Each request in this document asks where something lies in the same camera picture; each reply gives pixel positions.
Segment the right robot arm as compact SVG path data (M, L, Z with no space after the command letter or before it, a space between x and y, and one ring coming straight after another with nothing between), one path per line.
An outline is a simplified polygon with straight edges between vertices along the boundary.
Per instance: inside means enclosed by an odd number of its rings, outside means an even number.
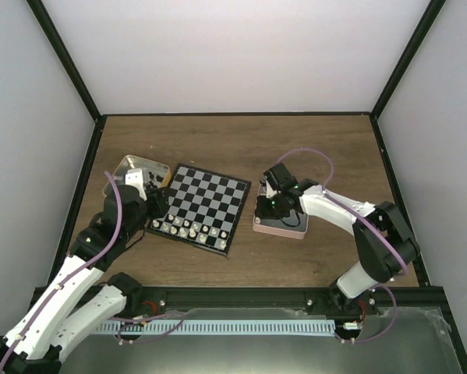
M358 263L329 287L328 298L335 312L351 312L359 296L400 273L405 275L420 254L415 235L391 202L360 202L311 179L299 182L283 163L265 171L262 184L266 192L257 198L257 217L281 219L291 212L305 214L327 221L355 239Z

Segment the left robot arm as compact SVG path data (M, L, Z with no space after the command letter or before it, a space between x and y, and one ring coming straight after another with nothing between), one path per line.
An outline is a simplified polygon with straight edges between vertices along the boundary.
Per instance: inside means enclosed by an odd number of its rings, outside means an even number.
M143 305L141 283L117 273L92 302L77 307L113 262L136 244L148 221L168 211L165 187L140 192L118 185L71 245L55 279L28 313L0 336L0 373L57 373L62 361L102 321L135 315Z

